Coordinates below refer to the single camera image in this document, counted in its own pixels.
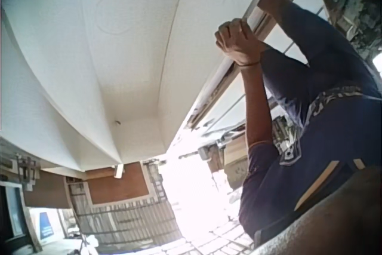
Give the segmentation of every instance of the man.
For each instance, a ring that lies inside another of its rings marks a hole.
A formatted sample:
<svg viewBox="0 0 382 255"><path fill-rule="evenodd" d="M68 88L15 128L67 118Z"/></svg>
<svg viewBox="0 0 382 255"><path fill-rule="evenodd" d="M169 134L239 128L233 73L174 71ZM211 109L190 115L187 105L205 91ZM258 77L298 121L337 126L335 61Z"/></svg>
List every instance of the man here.
<svg viewBox="0 0 382 255"><path fill-rule="evenodd" d="M248 177L239 220L263 243L381 162L381 94L362 58L328 22L289 0L260 0L308 59L304 65L259 41L245 20L219 27L216 44L239 66L247 103ZM302 128L282 155L273 144L265 86Z"/></svg>

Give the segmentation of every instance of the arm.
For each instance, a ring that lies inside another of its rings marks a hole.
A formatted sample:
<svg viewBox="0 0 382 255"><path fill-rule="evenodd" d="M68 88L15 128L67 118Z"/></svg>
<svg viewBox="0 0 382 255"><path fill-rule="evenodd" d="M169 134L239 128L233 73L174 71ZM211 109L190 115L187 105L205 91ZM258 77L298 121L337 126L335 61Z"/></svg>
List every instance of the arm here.
<svg viewBox="0 0 382 255"><path fill-rule="evenodd" d="M260 54L266 47L253 34L248 24L234 19L219 27L217 45L239 65L247 104L247 145L272 143L272 119L265 92Z"/></svg>
<svg viewBox="0 0 382 255"><path fill-rule="evenodd" d="M243 67L241 75L245 91L248 148L260 142L272 143L272 118L261 65Z"/></svg>

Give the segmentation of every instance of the blue sign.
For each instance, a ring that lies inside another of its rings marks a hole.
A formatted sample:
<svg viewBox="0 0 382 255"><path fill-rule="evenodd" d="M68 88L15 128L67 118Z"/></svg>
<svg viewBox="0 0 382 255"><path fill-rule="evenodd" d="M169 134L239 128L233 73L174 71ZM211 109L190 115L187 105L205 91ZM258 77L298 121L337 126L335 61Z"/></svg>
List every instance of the blue sign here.
<svg viewBox="0 0 382 255"><path fill-rule="evenodd" d="M48 238L53 234L54 232L50 225L48 214L46 212L40 213L40 240Z"/></svg>

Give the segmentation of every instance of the brown wooden panel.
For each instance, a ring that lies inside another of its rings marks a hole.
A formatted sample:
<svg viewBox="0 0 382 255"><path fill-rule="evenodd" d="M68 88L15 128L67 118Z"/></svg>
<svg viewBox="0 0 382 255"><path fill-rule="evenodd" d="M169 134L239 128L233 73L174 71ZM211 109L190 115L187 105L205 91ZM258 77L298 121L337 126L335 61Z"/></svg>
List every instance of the brown wooden panel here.
<svg viewBox="0 0 382 255"><path fill-rule="evenodd" d="M24 191L25 205L28 207L70 208L64 186L64 176L40 171L33 191Z"/></svg>
<svg viewBox="0 0 382 255"><path fill-rule="evenodd" d="M126 164L121 179L106 176L88 180L93 204L123 201L149 194L139 162Z"/></svg>

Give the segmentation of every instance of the circular ceiling design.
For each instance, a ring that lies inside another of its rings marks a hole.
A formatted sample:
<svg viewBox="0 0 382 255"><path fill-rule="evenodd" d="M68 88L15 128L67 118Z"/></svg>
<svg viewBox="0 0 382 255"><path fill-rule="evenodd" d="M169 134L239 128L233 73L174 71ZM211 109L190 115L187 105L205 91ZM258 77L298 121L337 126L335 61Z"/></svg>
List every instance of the circular ceiling design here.
<svg viewBox="0 0 382 255"><path fill-rule="evenodd" d="M95 22L108 34L122 34L143 19L146 0L100 0L97 4Z"/></svg>

